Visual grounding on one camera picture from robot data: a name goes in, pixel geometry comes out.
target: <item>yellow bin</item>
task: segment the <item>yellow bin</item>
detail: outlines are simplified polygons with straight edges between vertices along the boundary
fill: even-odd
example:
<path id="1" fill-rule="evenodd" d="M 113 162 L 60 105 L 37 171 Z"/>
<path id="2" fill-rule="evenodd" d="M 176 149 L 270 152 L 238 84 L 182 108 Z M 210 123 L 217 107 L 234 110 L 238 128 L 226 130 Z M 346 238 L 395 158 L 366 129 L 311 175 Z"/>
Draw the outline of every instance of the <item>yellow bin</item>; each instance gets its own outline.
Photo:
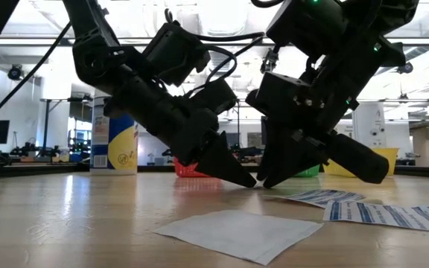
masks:
<path id="1" fill-rule="evenodd" d="M 393 176 L 395 172 L 396 165 L 396 155 L 398 153 L 398 148 L 372 148 L 372 150 L 379 155 L 383 156 L 388 160 L 388 165 L 390 166 L 387 176 Z M 350 173 L 347 169 L 341 167 L 338 163 L 328 160 L 329 165 L 324 165 L 324 172 L 328 175 L 337 175 L 337 176 L 347 176 L 347 177 L 356 177 L 354 174 Z"/>

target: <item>white paper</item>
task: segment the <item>white paper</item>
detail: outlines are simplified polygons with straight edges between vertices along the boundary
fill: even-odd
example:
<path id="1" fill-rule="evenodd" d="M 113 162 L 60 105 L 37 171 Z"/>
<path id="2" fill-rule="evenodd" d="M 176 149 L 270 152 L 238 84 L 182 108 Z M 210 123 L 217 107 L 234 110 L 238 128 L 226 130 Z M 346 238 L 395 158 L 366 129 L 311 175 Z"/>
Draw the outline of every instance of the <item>white paper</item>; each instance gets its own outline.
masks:
<path id="1" fill-rule="evenodd" d="M 329 202 L 324 220 L 380 224 L 429 231 L 429 206 L 404 208 L 362 202 Z"/>
<path id="2" fill-rule="evenodd" d="M 189 217 L 154 232 L 267 265 L 320 227 L 321 223 L 228 210 Z"/>
<path id="3" fill-rule="evenodd" d="M 315 205 L 320 208 L 325 208 L 328 201 L 338 202 L 353 202 L 362 200 L 365 196 L 361 194 L 339 191 L 339 190 L 312 190 L 306 191 L 305 193 L 293 194 L 290 196 L 266 196 L 266 197 L 278 197 L 287 200 L 293 200 L 298 202 L 304 202 L 307 204 Z"/>

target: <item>red basket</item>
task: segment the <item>red basket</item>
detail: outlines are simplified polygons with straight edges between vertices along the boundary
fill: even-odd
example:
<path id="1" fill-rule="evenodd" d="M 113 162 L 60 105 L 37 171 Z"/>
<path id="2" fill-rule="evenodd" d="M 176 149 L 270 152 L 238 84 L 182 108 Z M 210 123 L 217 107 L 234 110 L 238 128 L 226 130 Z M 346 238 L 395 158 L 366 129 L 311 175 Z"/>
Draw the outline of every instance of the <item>red basket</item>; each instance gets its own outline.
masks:
<path id="1" fill-rule="evenodd" d="M 180 178 L 187 178 L 187 177 L 190 177 L 190 178 L 204 177 L 204 178 L 206 178 L 206 177 L 210 177 L 210 176 L 205 175 L 203 173 L 199 173 L 199 172 L 194 171 L 194 169 L 196 168 L 196 166 L 198 164 L 192 164 L 192 165 L 189 165 L 188 167 L 183 167 L 178 162 L 177 158 L 174 159 L 174 162 L 175 162 L 175 173 L 177 173 L 177 176 Z"/>

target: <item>table surface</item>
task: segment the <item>table surface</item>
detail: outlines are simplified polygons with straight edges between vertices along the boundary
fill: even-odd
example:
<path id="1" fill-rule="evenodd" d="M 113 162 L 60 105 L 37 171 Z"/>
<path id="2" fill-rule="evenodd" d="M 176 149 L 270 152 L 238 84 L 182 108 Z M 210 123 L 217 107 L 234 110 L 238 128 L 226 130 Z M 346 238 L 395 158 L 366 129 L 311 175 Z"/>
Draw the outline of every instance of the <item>table surface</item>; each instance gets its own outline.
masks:
<path id="1" fill-rule="evenodd" d="M 381 185 L 320 176 L 271 190 L 172 173 L 87 173 L 0 179 L 0 267 L 261 267 L 151 231 L 175 220 L 239 209 L 322 222 L 323 210 L 263 194 L 340 189 L 367 202 L 429 203 L 429 179 L 397 176 Z M 429 267 L 429 232 L 327 222 L 270 267 Z"/>

